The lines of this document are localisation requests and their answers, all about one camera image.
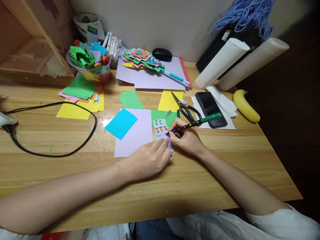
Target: left hand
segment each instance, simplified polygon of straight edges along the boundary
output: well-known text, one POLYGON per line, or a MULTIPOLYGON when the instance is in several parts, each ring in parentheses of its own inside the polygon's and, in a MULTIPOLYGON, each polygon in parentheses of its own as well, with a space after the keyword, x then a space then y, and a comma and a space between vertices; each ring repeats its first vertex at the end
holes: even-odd
POLYGON ((128 181, 141 180, 161 172, 174 159, 167 145, 167 139, 159 139, 142 145, 129 157, 121 160, 119 165, 125 171, 128 181))

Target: black cable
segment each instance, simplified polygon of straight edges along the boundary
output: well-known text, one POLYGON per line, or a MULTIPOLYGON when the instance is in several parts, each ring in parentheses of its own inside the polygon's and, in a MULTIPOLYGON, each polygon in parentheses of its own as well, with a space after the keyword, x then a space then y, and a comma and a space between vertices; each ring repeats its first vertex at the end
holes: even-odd
POLYGON ((14 134, 13 134, 13 128, 12 128, 12 125, 10 124, 6 124, 4 126, 2 126, 6 131, 7 133, 9 133, 12 141, 14 142, 14 144, 20 148, 22 151, 25 151, 27 153, 30 153, 30 154, 33 154, 33 155, 37 155, 37 156, 41 156, 41 157, 53 157, 53 158, 58 158, 58 157, 68 157, 74 153, 76 153, 77 151, 79 151, 84 145, 87 144, 87 142, 90 140, 91 136, 93 135, 94 133, 94 130, 96 129, 96 126, 97 126, 97 117, 92 113, 90 112, 88 109, 84 108, 84 107, 81 107, 75 103, 71 103, 71 102, 56 102, 56 103, 50 103, 50 104, 46 104, 46 105, 41 105, 41 106, 36 106, 36 107, 26 107, 26 108, 18 108, 18 109, 15 109, 15 110, 11 110, 9 112, 5 112, 4 114, 11 114, 11 113, 17 113, 17 112, 22 112, 22 111, 27 111, 27 110, 33 110, 33 109, 38 109, 38 108, 44 108, 44 107, 50 107, 50 106, 55 106, 55 105, 60 105, 60 104, 64 104, 64 103, 67 103, 67 104, 72 104, 72 105, 75 105, 79 108, 82 108, 84 110, 86 110, 87 112, 89 112, 91 115, 93 115, 94 117, 94 126, 92 128, 92 131, 91 133, 89 134, 88 138, 84 141, 84 143, 78 147, 76 150, 72 151, 71 153, 68 153, 68 154, 64 154, 64 155, 47 155, 47 154, 41 154, 41 153, 35 153, 35 152, 31 152, 27 149, 25 149, 19 142, 18 140, 15 138, 14 134))

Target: green pen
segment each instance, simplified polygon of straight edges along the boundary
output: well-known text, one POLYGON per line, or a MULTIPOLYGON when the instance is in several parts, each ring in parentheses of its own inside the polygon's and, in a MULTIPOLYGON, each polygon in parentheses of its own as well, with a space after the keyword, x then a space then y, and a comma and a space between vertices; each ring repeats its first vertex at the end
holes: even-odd
POLYGON ((210 115, 208 117, 202 118, 200 120, 194 121, 192 123, 189 123, 187 125, 184 125, 182 127, 175 128, 171 132, 173 132, 173 133, 179 132, 181 130, 184 130, 184 129, 187 129, 187 128, 190 128, 190 127, 194 127, 194 126, 198 126, 198 125, 200 125, 202 123, 209 122, 209 121, 211 121, 213 119, 216 119, 216 118, 219 118, 219 117, 222 117, 221 113, 216 113, 216 114, 210 115))

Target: scissors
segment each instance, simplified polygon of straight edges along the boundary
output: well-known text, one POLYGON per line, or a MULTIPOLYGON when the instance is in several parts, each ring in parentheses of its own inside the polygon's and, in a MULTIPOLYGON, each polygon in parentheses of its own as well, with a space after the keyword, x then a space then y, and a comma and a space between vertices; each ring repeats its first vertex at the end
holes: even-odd
POLYGON ((179 105, 179 109, 177 111, 178 118, 180 118, 180 112, 181 112, 187 118, 187 120, 189 122, 194 122, 194 118, 192 117, 192 115, 189 111, 189 109, 190 109, 198 115, 199 119, 202 119, 201 114, 198 112, 198 110, 196 110, 194 107, 191 107, 191 106, 187 107, 187 106, 183 105, 183 103, 176 97, 176 95, 174 95, 173 92, 171 92, 171 93, 172 93, 174 100, 176 100, 177 104, 179 105))

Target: white sleeve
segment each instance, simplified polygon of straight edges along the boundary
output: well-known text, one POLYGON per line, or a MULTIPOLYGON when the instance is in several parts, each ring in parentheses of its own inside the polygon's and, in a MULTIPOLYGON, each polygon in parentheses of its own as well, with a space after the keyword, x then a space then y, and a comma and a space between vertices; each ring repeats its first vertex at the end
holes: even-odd
POLYGON ((0 228, 0 240, 40 240, 42 235, 21 235, 0 228))
POLYGON ((288 206, 292 210, 279 209, 264 216, 246 213, 246 216, 256 227, 277 239, 320 239, 320 225, 288 206))

